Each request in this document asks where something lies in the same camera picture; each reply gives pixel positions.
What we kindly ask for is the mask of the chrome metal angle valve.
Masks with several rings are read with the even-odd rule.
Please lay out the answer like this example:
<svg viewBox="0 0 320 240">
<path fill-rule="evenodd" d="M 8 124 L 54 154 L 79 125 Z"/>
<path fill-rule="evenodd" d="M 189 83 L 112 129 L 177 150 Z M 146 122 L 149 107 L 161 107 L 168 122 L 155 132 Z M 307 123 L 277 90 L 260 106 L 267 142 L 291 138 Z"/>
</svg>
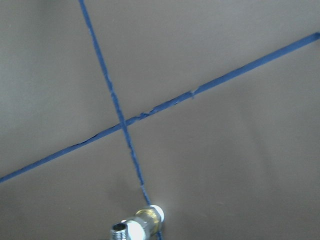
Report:
<svg viewBox="0 0 320 240">
<path fill-rule="evenodd" d="M 133 217 L 112 225 L 110 240 L 146 240 L 147 232 L 141 219 Z"/>
</svg>

